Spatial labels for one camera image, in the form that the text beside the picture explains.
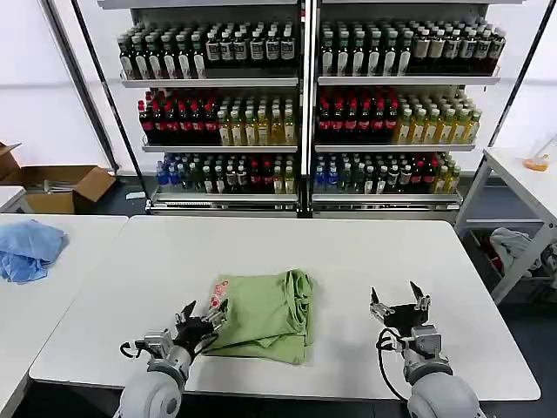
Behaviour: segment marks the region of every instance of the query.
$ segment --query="metal shelf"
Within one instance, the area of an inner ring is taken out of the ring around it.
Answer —
[[[318,77],[319,85],[495,85],[499,80],[482,76]]]
[[[337,194],[319,193],[312,196],[315,204],[427,204],[444,205],[462,203],[459,194]]]
[[[315,152],[449,152],[471,151],[475,144],[431,144],[431,145],[315,145]]]
[[[97,0],[105,10],[153,9],[202,6],[255,6],[267,4],[296,4],[297,0]]]
[[[297,77],[284,78],[188,78],[177,80],[128,80],[121,75],[122,84],[137,89],[176,89],[205,87],[295,87]]]
[[[190,146],[190,145],[143,145],[145,152],[214,152],[214,153],[288,153],[296,152],[297,146]]]

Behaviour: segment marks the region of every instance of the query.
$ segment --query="gray floor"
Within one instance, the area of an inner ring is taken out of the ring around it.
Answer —
[[[139,191],[136,185],[119,185],[107,193],[93,210],[94,213],[134,215],[144,212],[144,199],[125,200],[128,192]],[[506,187],[488,187],[473,210],[477,219],[535,219],[535,216]],[[500,308],[513,337],[526,358],[542,396],[532,402],[488,402],[482,407],[498,418],[524,416],[550,417],[557,411],[557,309],[551,305],[503,305]],[[16,418],[42,417],[101,417],[101,414],[67,387],[33,384],[17,410]],[[229,396],[187,395],[180,416],[244,416],[306,418],[406,416],[400,402],[357,401],[292,401]]]

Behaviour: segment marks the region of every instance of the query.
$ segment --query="clothing pile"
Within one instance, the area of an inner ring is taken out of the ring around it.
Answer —
[[[313,288],[313,280],[300,270],[219,276],[210,306],[228,300],[226,322],[204,354],[303,363],[312,344]]]

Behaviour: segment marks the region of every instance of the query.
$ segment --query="shelf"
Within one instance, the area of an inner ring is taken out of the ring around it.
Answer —
[[[319,85],[495,85],[499,80],[482,76],[318,77]]]
[[[338,194],[319,193],[312,196],[312,202],[317,204],[427,204],[443,205],[462,203],[459,194]]]
[[[296,4],[297,0],[97,0],[105,10],[153,9],[202,6],[255,6],[267,4]]]
[[[449,152],[471,151],[475,144],[431,144],[431,145],[315,145],[315,152]]]

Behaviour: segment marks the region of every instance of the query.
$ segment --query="blue towel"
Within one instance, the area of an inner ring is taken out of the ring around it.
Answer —
[[[26,283],[46,277],[60,252],[64,231],[32,220],[0,226],[0,274]]]

